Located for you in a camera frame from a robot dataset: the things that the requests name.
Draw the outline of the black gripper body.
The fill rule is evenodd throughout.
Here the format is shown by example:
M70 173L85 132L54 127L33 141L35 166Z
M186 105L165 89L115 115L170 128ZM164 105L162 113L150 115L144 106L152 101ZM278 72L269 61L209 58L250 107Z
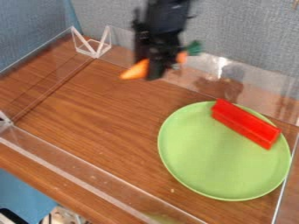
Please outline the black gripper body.
M132 21L134 32L134 62L152 60L154 63L174 63L181 51L178 38L184 29L184 19L178 17L136 17Z

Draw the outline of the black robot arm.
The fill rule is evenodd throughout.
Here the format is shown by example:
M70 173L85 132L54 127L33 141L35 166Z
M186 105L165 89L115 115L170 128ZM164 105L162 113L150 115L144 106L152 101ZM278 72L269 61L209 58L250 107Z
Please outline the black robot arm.
M146 0L144 10L133 10L134 63L148 60L145 79L153 81L177 63L182 51L180 33L184 30L190 0Z

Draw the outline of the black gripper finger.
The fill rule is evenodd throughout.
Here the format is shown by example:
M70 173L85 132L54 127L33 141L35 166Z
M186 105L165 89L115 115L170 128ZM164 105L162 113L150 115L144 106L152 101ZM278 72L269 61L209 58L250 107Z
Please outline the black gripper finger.
M148 81L157 80L162 77L165 71L165 58L161 55L149 55L148 73L145 79Z

